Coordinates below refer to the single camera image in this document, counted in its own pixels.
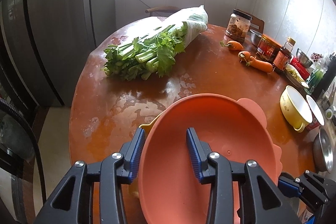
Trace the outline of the white red-patterned bowl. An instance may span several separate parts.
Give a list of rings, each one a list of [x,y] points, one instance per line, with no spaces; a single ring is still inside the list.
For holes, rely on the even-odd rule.
[[[311,131],[319,126],[324,126],[325,121],[324,121],[322,112],[318,104],[315,102],[315,100],[310,95],[306,95],[306,100],[310,107],[312,117],[313,117],[312,122],[306,126],[307,131]]]

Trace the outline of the small carrot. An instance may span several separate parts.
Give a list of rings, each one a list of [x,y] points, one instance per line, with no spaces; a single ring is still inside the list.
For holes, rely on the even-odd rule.
[[[230,51],[243,51],[244,47],[237,41],[234,40],[230,40],[228,42],[225,42],[224,40],[222,40],[220,42],[221,47],[226,47],[228,48]]]

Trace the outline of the black thermos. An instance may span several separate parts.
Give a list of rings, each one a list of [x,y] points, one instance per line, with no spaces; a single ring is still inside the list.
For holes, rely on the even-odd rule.
[[[333,81],[335,77],[335,72],[336,72],[336,60],[335,60],[335,53],[331,54],[330,56],[330,62],[327,65],[327,71],[323,75],[322,79],[318,83],[317,87],[315,88],[313,92],[313,96],[315,99],[318,99],[322,94],[324,94],[331,82]]]

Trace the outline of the plate with food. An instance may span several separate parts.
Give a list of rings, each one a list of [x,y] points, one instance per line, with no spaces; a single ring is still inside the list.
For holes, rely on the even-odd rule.
[[[298,88],[308,88],[309,85],[305,82],[305,80],[301,77],[298,70],[295,69],[293,65],[287,64],[284,69],[284,74],[287,79]]]

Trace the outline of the green bottle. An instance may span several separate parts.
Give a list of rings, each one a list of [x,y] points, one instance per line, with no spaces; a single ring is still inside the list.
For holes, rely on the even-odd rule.
[[[312,73],[306,80],[306,83],[308,85],[308,88],[305,88],[305,91],[307,94],[312,95],[314,90],[316,89],[317,85],[319,84],[320,80],[322,80],[324,74],[327,71],[327,66],[329,64],[330,60],[329,58],[323,57],[319,59],[315,65]]]

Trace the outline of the red packet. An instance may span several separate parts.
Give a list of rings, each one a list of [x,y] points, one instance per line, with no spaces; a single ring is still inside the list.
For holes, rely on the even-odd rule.
[[[295,67],[295,69],[299,72],[300,76],[304,79],[307,80],[308,77],[310,76],[310,72],[303,67],[303,65],[301,65],[299,63],[299,61],[297,60],[296,57],[293,57],[290,61],[290,65],[292,65],[293,67]]]

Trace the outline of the yellow bowl with handle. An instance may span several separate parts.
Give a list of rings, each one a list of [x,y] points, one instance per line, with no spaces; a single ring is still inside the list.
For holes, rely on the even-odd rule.
[[[307,101],[290,85],[286,86],[280,96],[280,108],[283,116],[296,132],[303,132],[313,121]]]

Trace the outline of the small steel bowl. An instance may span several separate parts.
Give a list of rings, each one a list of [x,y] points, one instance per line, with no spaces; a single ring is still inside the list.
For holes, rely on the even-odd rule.
[[[296,59],[304,68],[309,68],[313,64],[311,59],[299,48],[297,49],[296,52]]]

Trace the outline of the steel bowl behind jars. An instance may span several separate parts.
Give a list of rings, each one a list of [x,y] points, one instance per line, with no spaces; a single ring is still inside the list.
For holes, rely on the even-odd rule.
[[[261,40],[262,34],[260,32],[258,32],[258,31],[253,30],[253,29],[250,29],[249,31],[251,33],[251,43],[255,47],[257,47],[258,44],[259,44],[259,42],[260,42],[260,40]]]

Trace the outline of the far wooden chair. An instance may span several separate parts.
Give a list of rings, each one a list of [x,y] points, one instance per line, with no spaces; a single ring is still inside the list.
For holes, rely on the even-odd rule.
[[[149,16],[153,16],[154,13],[175,13],[177,11],[179,11],[180,8],[179,7],[175,7],[175,6],[158,6],[158,7],[154,7],[154,8],[149,8],[147,10],[145,10],[146,14],[149,14]]]

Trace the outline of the pale green small cup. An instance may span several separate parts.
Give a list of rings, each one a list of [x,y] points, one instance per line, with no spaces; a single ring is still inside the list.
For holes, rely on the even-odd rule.
[[[334,112],[331,108],[328,108],[326,111],[325,111],[325,117],[327,120],[331,120],[332,117],[334,115]]]

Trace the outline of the clear jar with pickles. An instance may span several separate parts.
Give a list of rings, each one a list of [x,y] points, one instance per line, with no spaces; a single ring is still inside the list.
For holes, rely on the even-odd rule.
[[[226,36],[241,44],[244,43],[252,19],[249,14],[233,9],[226,29]]]

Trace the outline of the celery bunch in bag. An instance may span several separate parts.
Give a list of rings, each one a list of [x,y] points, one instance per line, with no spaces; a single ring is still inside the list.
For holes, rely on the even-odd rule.
[[[166,18],[161,26],[130,43],[108,45],[102,70],[107,76],[118,76],[124,81],[147,80],[152,74],[168,75],[175,56],[207,30],[208,21],[203,5],[181,9]]]

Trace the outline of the yellow shell-shaped plate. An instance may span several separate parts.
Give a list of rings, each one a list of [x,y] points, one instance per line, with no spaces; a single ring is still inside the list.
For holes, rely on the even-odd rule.
[[[153,128],[155,122],[158,120],[160,114],[157,115],[150,123],[147,123],[147,124],[141,124],[139,126],[139,128],[143,129],[144,132],[145,132],[145,137],[147,138],[147,136],[149,135],[151,129]]]

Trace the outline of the wooden chair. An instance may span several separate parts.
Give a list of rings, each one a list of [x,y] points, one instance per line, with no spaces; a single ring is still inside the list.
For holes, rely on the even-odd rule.
[[[146,14],[149,14],[149,16],[153,16],[154,13],[175,13],[177,11],[179,11],[180,8],[179,7],[175,7],[175,6],[158,6],[158,7],[154,7],[154,8],[149,8],[147,10],[145,10]]]
[[[250,14],[247,12],[247,14],[252,18],[251,19],[251,24],[249,26],[249,30],[254,30],[257,31],[261,34],[264,33],[264,21],[257,18],[256,16]]]

